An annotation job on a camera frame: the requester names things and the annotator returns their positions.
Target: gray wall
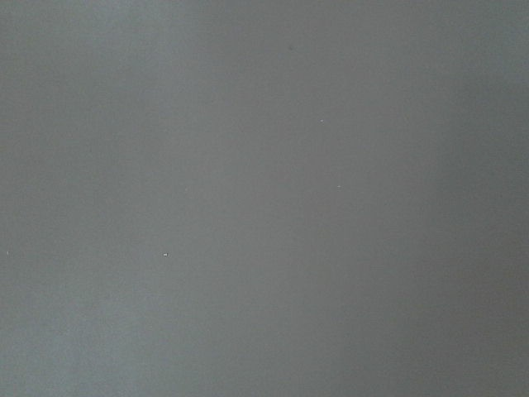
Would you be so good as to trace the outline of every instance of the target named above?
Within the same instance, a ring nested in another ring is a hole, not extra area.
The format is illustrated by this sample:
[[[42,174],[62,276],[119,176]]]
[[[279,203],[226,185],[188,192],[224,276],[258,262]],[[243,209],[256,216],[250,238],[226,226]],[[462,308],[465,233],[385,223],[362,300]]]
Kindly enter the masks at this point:
[[[528,22],[2,1],[0,395],[526,395]]]

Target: gray background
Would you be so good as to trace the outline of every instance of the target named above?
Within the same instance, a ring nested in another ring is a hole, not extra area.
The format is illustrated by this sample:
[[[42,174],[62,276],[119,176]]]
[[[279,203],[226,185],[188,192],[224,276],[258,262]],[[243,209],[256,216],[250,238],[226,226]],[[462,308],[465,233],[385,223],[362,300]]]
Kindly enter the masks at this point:
[[[2,1],[0,68],[0,395],[527,395],[529,3]]]

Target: gray surface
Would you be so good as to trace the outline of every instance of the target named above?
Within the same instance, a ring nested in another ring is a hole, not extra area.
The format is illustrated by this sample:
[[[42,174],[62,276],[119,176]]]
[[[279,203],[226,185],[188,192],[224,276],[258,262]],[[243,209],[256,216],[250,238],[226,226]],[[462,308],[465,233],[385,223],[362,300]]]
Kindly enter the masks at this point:
[[[0,395],[527,396],[528,18],[2,1]]]

